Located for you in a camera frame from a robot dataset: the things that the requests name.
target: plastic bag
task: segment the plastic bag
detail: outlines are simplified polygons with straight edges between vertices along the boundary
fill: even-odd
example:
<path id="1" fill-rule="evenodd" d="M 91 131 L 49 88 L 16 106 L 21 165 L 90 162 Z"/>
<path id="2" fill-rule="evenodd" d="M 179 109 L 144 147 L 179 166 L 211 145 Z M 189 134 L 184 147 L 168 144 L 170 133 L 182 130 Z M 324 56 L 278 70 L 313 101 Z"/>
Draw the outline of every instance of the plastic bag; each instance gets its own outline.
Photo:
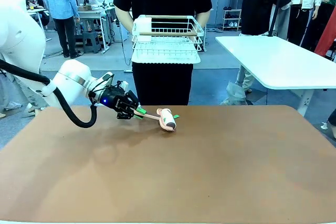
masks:
<path id="1" fill-rule="evenodd" d="M 229 82 L 226 91 L 229 97 L 221 105 L 247 105 L 245 91 L 241 86 Z"/>

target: gray step stool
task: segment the gray step stool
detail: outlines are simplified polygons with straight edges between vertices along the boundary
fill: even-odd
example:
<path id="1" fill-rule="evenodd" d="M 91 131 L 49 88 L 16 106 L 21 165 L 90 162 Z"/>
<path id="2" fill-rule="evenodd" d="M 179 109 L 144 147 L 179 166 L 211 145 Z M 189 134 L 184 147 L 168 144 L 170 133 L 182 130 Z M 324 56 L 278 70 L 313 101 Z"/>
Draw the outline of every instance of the gray step stool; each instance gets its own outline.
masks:
<path id="1" fill-rule="evenodd" d="M 91 51 L 97 54 L 101 50 L 97 32 L 83 32 L 83 50 L 85 54 Z"/>

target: wire basket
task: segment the wire basket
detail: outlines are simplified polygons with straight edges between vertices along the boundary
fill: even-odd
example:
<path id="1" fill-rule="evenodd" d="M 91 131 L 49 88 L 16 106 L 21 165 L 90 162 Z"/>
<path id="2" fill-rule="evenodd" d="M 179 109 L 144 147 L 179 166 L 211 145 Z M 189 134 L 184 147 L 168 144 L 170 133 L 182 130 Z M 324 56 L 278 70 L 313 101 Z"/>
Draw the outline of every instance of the wire basket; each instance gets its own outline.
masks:
<path id="1" fill-rule="evenodd" d="M 132 34 L 133 62 L 196 64 L 201 61 L 198 52 L 202 50 L 204 31 L 193 16 L 141 15 L 134 22 Z"/>

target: man in blue shirt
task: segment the man in blue shirt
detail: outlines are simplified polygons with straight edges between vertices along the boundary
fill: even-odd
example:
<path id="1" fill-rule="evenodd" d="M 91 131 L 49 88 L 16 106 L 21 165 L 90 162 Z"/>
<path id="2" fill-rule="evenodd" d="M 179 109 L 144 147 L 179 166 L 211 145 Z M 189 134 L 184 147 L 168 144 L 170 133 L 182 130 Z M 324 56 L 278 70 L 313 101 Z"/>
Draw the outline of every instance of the man in blue shirt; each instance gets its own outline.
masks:
<path id="1" fill-rule="evenodd" d="M 45 3 L 54 19 L 64 57 L 70 57 L 71 59 L 79 57 L 80 55 L 77 54 L 75 49 L 75 22 L 73 20 L 75 18 L 76 21 L 79 21 L 76 0 L 45 0 Z"/>

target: brown tabletop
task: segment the brown tabletop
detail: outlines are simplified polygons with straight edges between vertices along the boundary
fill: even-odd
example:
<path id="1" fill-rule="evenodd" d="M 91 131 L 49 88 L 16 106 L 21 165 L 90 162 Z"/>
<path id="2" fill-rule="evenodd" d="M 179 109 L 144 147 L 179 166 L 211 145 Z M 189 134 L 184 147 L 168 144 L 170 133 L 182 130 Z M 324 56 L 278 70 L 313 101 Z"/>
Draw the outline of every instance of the brown tabletop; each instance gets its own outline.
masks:
<path id="1" fill-rule="evenodd" d="M 336 150 L 294 109 L 171 109 L 174 133 L 107 108 L 85 130 L 48 108 L 0 151 L 0 219 L 336 221 Z M 89 119 L 88 108 L 75 112 Z"/>

